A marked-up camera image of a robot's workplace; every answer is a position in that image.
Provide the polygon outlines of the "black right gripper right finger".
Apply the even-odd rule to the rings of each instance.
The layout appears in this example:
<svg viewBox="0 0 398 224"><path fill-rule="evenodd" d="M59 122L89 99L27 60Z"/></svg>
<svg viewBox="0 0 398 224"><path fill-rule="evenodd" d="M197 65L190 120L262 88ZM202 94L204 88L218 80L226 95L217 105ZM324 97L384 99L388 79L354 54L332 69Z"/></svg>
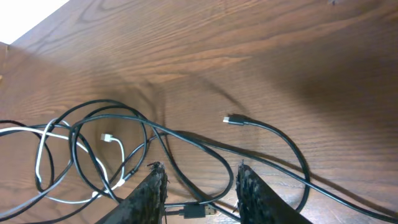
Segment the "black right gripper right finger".
<svg viewBox="0 0 398 224"><path fill-rule="evenodd" d="M236 193L242 224L311 224L246 164L238 167Z"/></svg>

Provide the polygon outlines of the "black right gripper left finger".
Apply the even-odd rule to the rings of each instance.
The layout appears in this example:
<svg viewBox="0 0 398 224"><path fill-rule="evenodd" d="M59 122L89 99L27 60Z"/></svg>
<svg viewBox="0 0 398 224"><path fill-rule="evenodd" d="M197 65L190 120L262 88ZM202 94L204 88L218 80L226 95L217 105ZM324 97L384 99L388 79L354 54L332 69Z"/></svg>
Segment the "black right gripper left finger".
<svg viewBox="0 0 398 224"><path fill-rule="evenodd" d="M96 224L161 224L168 177L161 162L150 165L149 175Z"/></svg>

